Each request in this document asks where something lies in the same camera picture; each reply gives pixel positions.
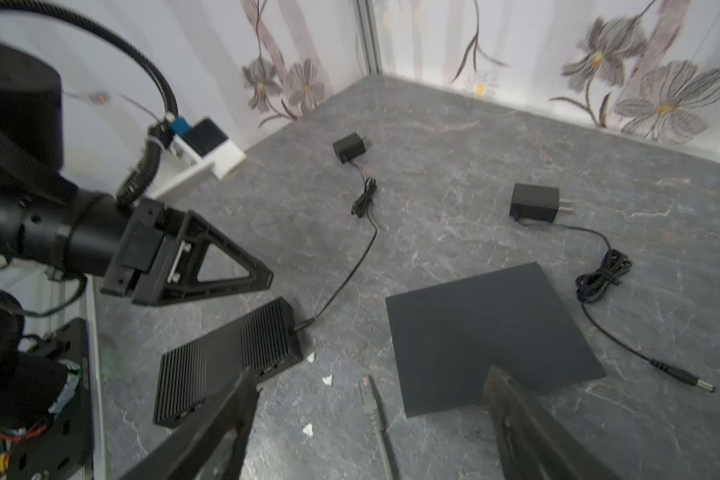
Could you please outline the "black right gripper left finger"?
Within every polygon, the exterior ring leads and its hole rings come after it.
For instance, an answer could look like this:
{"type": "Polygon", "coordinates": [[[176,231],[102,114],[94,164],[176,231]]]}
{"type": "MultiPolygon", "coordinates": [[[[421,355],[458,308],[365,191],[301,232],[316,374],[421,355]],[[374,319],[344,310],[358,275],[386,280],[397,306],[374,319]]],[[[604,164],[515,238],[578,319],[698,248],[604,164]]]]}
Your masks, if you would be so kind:
{"type": "Polygon", "coordinates": [[[207,400],[126,479],[238,479],[243,469],[259,391],[247,369],[207,400]]]}

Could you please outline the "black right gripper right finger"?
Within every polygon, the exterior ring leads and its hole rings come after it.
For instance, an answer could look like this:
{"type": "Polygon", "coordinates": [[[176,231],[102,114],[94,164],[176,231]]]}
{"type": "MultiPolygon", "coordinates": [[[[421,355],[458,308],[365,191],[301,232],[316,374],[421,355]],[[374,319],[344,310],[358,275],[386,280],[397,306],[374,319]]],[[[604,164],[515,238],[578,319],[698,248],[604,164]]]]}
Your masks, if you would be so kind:
{"type": "Polygon", "coordinates": [[[508,372],[491,367],[483,396],[506,479],[617,477],[508,372]]]}

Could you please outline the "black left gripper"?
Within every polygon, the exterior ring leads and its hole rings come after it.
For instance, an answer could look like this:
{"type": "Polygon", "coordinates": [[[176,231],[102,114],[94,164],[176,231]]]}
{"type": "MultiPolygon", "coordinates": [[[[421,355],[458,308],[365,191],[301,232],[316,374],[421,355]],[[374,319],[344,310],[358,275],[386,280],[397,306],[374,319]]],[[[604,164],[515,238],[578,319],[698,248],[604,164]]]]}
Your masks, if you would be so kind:
{"type": "Polygon", "coordinates": [[[267,290],[273,278],[197,213],[146,199],[129,218],[100,292],[159,307],[267,290]]]}

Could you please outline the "slim ribbed black switch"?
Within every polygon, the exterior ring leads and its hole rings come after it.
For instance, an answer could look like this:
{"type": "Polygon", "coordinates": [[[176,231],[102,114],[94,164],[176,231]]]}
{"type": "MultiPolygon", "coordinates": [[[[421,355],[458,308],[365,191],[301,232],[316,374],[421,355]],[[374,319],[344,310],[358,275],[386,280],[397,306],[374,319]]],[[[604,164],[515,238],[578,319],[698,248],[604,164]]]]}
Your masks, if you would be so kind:
{"type": "Polygon", "coordinates": [[[153,423],[176,428],[244,371],[262,382],[302,360],[293,308],[279,297],[164,353],[153,423]]]}

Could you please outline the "black power adapter with cable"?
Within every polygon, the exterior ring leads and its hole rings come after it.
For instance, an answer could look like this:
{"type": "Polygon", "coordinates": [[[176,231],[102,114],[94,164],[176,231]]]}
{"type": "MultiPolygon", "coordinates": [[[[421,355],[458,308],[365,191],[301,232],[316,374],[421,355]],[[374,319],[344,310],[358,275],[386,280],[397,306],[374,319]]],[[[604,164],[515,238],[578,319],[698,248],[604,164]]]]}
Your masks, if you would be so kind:
{"type": "Polygon", "coordinates": [[[343,292],[343,290],[346,288],[348,283],[353,279],[361,265],[366,260],[368,254],[370,253],[371,248],[373,247],[377,236],[379,232],[379,227],[377,225],[377,222],[374,220],[372,216],[372,207],[373,207],[373,201],[374,197],[376,195],[376,192],[378,190],[377,181],[375,178],[366,176],[365,173],[362,171],[362,169],[357,166],[354,161],[356,158],[364,155],[368,150],[368,144],[365,137],[361,136],[358,133],[352,133],[342,139],[339,139],[335,141],[332,144],[334,153],[336,157],[339,159],[339,161],[342,164],[349,164],[352,167],[354,167],[360,174],[360,177],[363,181],[363,190],[362,193],[358,196],[358,198],[353,202],[351,206],[351,215],[353,217],[356,217],[357,219],[365,219],[369,222],[369,224],[373,228],[373,234],[368,242],[368,245],[366,246],[365,250],[363,251],[362,255],[360,256],[359,260],[356,262],[356,264],[353,266],[353,268],[350,270],[346,278],[342,281],[342,283],[337,287],[337,289],[333,292],[331,297],[326,301],[326,303],[322,306],[322,308],[314,314],[312,317],[308,318],[307,320],[304,320],[303,322],[299,323],[294,327],[293,332],[294,333],[300,333],[301,331],[305,330],[309,326],[311,326],[313,323],[315,323],[334,303],[336,298],[343,292]]]}

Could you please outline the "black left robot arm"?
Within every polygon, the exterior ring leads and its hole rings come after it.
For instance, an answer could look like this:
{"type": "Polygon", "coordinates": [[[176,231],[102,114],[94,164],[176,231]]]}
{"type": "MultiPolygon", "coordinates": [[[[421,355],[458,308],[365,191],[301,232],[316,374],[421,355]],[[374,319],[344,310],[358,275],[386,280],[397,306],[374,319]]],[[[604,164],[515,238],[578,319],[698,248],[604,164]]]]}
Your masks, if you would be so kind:
{"type": "Polygon", "coordinates": [[[75,26],[123,52],[154,82],[164,114],[116,195],[79,188],[60,174],[62,87],[43,61],[0,43],[0,255],[47,266],[57,282],[139,306],[162,307],[268,289],[272,271],[197,213],[146,197],[172,144],[218,151],[224,138],[211,121],[188,127],[158,67],[104,25],[43,1],[0,1],[0,11],[27,12],[75,26]]]}

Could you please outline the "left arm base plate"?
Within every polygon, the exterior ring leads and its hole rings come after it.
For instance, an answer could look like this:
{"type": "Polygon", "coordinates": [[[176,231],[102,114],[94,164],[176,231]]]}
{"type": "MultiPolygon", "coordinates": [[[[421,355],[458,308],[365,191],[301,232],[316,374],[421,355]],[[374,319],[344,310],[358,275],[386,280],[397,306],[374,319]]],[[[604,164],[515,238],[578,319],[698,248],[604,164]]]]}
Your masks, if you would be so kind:
{"type": "Polygon", "coordinates": [[[9,479],[83,479],[93,454],[87,322],[74,318],[19,354],[8,399],[33,421],[10,443],[9,479]]]}

